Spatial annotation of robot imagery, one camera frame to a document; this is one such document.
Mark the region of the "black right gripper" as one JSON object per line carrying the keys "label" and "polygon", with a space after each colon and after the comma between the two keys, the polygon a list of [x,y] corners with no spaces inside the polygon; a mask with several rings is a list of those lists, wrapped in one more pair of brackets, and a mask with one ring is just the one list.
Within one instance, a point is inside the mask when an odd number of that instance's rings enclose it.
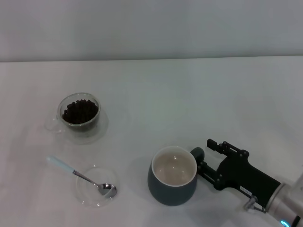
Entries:
{"label": "black right gripper", "polygon": [[197,163],[197,173],[210,182],[219,191],[231,187],[249,198],[257,197],[257,203],[266,207],[271,196],[281,184],[279,181],[261,172],[248,162],[249,152],[224,141],[217,143],[207,140],[207,147],[226,156],[217,171],[206,162]]}

